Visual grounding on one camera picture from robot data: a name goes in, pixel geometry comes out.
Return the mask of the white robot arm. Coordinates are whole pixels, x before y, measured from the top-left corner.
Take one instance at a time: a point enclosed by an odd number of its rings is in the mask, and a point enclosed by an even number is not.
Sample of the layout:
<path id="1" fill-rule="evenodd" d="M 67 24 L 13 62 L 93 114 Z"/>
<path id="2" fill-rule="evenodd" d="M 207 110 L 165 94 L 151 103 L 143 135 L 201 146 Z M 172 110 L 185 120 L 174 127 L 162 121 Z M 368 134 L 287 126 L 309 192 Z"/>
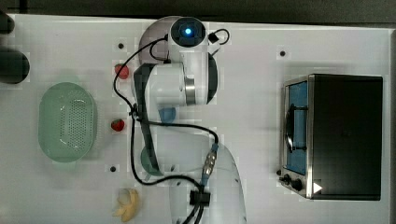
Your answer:
<path id="1" fill-rule="evenodd" d="M 248 224 L 230 150 L 187 113 L 217 92 L 219 41 L 193 17 L 167 17 L 143 33 L 134 71 L 136 111 L 148 179 L 169 186 L 172 224 Z"/>

